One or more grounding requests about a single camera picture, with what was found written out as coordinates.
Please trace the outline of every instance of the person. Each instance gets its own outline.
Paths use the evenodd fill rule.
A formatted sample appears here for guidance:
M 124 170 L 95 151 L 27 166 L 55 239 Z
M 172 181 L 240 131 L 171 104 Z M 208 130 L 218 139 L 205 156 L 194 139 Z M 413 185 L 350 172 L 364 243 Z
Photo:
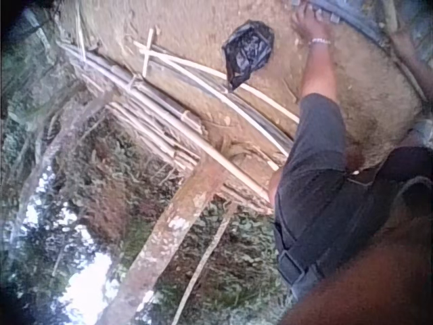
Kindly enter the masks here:
M 305 2 L 292 26 L 309 54 L 294 145 L 269 184 L 278 269 L 297 300 L 281 324 L 431 322 L 433 153 L 426 144 L 433 123 L 414 124 L 371 181 L 354 179 L 346 172 L 330 26 Z M 432 103 L 433 73 L 410 36 L 392 40 Z

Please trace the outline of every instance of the soil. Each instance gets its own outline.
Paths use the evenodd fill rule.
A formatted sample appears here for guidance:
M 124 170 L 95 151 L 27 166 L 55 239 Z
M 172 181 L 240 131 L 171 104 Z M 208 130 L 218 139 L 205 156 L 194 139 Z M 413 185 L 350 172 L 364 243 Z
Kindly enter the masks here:
M 75 7 L 70 2 L 62 10 L 62 25 L 75 35 Z M 287 87 L 299 90 L 306 49 L 296 45 L 298 37 L 290 28 L 292 9 L 288 2 L 94 0 L 83 2 L 82 15 L 89 42 L 99 41 L 100 53 L 135 71 L 141 70 L 143 58 L 131 44 L 131 38 L 145 43 L 152 26 L 160 31 L 158 45 L 224 71 L 221 45 L 246 20 L 261 20 L 275 32 L 273 55 L 248 83 L 298 114 L 299 108 Z M 363 153 L 364 167 L 368 167 L 380 162 L 404 136 L 420 110 L 420 103 L 383 51 L 344 23 L 334 27 L 334 34 L 338 90 L 348 142 L 358 154 Z M 210 139 L 224 133 L 235 142 L 257 144 L 267 154 L 277 151 L 236 113 L 199 89 L 156 71 L 150 72 L 150 81 L 198 113 L 205 122 L 211 120 L 212 123 L 206 124 Z M 296 125 L 291 120 L 241 89 L 237 91 L 293 137 Z M 216 125 L 225 125 L 226 116 L 230 118 L 230 127 L 218 128 Z

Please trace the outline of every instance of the wooden post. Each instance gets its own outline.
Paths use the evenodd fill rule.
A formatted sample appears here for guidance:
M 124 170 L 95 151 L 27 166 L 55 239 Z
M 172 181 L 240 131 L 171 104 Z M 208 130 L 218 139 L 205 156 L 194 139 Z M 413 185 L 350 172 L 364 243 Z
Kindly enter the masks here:
M 96 325 L 127 324 L 135 315 L 147 291 L 179 249 L 190 227 L 221 189 L 227 171 L 217 161 L 202 157 L 193 174 L 176 192 L 157 221 L 150 237 L 120 285 L 118 294 Z

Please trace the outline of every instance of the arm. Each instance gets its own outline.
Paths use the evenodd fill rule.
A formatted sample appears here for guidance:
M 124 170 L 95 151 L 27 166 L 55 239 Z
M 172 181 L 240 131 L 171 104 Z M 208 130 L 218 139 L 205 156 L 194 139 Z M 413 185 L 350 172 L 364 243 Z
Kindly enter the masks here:
M 433 102 L 433 70 L 422 62 L 416 54 L 411 35 L 407 30 L 400 30 L 390 36 L 396 56 L 410 70 L 427 102 Z
M 323 21 L 321 10 L 313 11 L 311 5 L 303 3 L 292 16 L 294 30 L 306 41 L 313 39 L 331 40 L 327 22 Z M 337 101 L 337 86 L 328 44 L 313 43 L 310 45 L 302 78 L 301 97 L 318 93 L 330 100 Z
M 313 11 L 305 2 L 292 15 L 293 29 L 306 41 L 312 39 L 330 40 L 329 25 L 323 21 L 321 12 Z M 313 94 L 325 98 L 313 99 Z M 337 100 L 336 77 L 329 45 L 314 43 L 309 47 L 307 63 L 301 85 L 300 124 L 296 132 L 295 146 L 290 153 L 290 169 L 311 169 L 310 165 L 322 168 L 341 169 L 344 164 L 341 153 L 344 150 L 344 124 Z M 313 162 L 320 155 L 323 162 Z M 274 205 L 277 187 L 285 172 L 276 171 L 269 182 L 269 200 Z

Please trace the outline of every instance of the bamboo pole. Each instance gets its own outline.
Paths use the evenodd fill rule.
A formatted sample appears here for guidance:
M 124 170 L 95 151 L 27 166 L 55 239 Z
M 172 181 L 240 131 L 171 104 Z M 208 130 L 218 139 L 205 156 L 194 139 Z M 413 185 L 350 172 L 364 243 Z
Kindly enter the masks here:
M 72 49 L 63 46 L 62 43 L 58 43 L 60 47 L 65 49 L 68 53 L 73 55 L 74 57 L 80 59 L 80 55 L 73 51 Z M 199 146 L 205 153 L 215 159 L 218 163 L 222 164 L 230 173 L 232 173 L 235 177 L 237 177 L 242 183 L 244 183 L 248 188 L 250 188 L 254 193 L 256 193 L 259 197 L 261 197 L 266 202 L 269 201 L 267 191 L 256 183 L 250 176 L 245 174 L 239 167 L 235 164 L 227 160 L 218 150 L 212 147 L 206 140 L 201 138 L 199 134 L 189 128 L 187 125 L 183 124 L 180 120 L 175 118 L 173 115 L 164 110 L 157 103 L 146 97 L 144 94 L 140 93 L 136 89 L 129 89 L 128 84 L 120 79 L 118 76 L 113 74 L 111 71 L 102 68 L 92 60 L 87 60 L 87 65 L 94 68 L 96 71 L 100 72 L 106 78 L 111 80 L 115 85 L 121 88 L 123 91 L 127 92 L 129 95 L 133 96 L 137 100 L 139 100 L 142 104 L 146 105 L 150 110 L 152 110 L 155 114 L 157 114 L 160 118 L 166 120 L 173 126 L 176 130 L 182 132 L 184 136 L 186 136 L 189 140 Z
M 195 68 L 197 70 L 206 72 L 208 74 L 211 74 L 212 76 L 221 78 L 221 79 L 225 79 L 227 80 L 227 75 L 219 72 L 218 70 L 209 68 L 208 66 L 203 66 L 199 63 L 190 61 L 190 60 L 186 60 L 186 59 L 182 59 L 182 58 L 178 58 L 177 56 L 171 56 L 170 54 L 165 54 L 165 53 L 160 53 L 151 49 L 147 49 L 146 46 L 144 46 L 143 44 L 137 42 L 137 41 L 133 41 L 134 45 L 137 46 L 138 48 L 140 48 L 142 53 L 147 53 L 149 56 L 154 56 L 156 58 L 159 58 L 160 60 L 169 60 L 171 62 L 176 62 L 179 64 L 182 64 L 183 66 L 188 66 L 190 68 Z M 263 92 L 247 85 L 246 83 L 242 83 L 240 85 L 240 88 L 252 93 L 253 95 L 255 95 L 256 97 L 260 98 L 262 101 L 266 102 L 268 105 L 274 107 L 276 110 L 278 110 L 279 112 L 283 113 L 284 115 L 286 115 L 288 118 L 290 118 L 292 121 L 294 121 L 296 124 L 299 123 L 299 118 L 289 112 L 288 110 L 286 110 L 283 106 L 281 106 L 280 104 L 278 104 L 275 100 L 273 100 L 272 98 L 270 98 L 269 96 L 265 95 Z
M 212 242 L 209 244 L 208 248 L 206 249 L 206 252 L 204 252 L 202 259 L 198 263 L 197 268 L 194 271 L 194 274 L 192 275 L 191 280 L 189 281 L 185 292 L 183 293 L 181 303 L 179 304 L 179 306 L 177 308 L 175 318 L 173 319 L 173 322 L 171 323 L 171 325 L 177 325 L 177 322 L 179 321 L 179 318 L 181 317 L 183 308 L 185 307 L 185 304 L 188 301 L 188 298 L 192 292 L 192 289 L 196 285 L 196 282 L 197 282 L 198 278 L 200 277 L 200 274 L 202 273 L 204 266 L 208 262 L 209 257 L 211 256 L 211 254 L 213 253 L 213 251 L 217 247 L 219 241 L 221 240 L 221 237 L 223 237 L 223 234 L 224 234 L 225 230 L 227 229 L 227 226 L 229 225 L 230 220 L 233 217 L 233 214 L 236 212 L 236 208 L 237 208 L 237 206 L 235 204 L 232 204 L 228 208 L 228 210 L 224 213 L 223 220 L 220 223 L 218 230 L 216 231 L 217 233 L 215 234 L 214 238 L 212 239 Z
M 194 73 L 191 73 L 190 71 L 186 70 L 182 66 L 178 65 L 177 63 L 174 63 L 172 60 L 169 60 L 168 58 L 165 58 L 164 56 L 158 57 L 161 61 L 163 61 L 165 64 L 171 66 L 172 68 L 178 70 L 180 73 L 184 74 L 185 76 L 189 77 L 191 80 L 195 81 L 199 86 L 201 86 L 203 89 L 211 93 L 213 96 L 218 98 L 220 101 L 222 101 L 224 104 L 226 104 L 228 107 L 230 107 L 232 110 L 237 112 L 240 116 L 242 116 L 245 120 L 247 120 L 257 131 L 259 131 L 265 138 L 267 138 L 274 146 L 276 146 L 279 151 L 283 152 L 286 156 L 289 155 L 289 153 L 286 151 L 285 148 L 283 148 L 277 141 L 275 141 L 275 138 L 267 131 L 265 128 L 263 128 L 259 123 L 256 122 L 250 115 L 248 115 L 244 110 L 242 110 L 238 105 L 236 105 L 232 100 L 230 100 L 227 95 L 222 94 L 221 92 L 214 89 L 212 86 L 210 86 L 208 83 L 205 83 L 201 78 L 197 77 Z

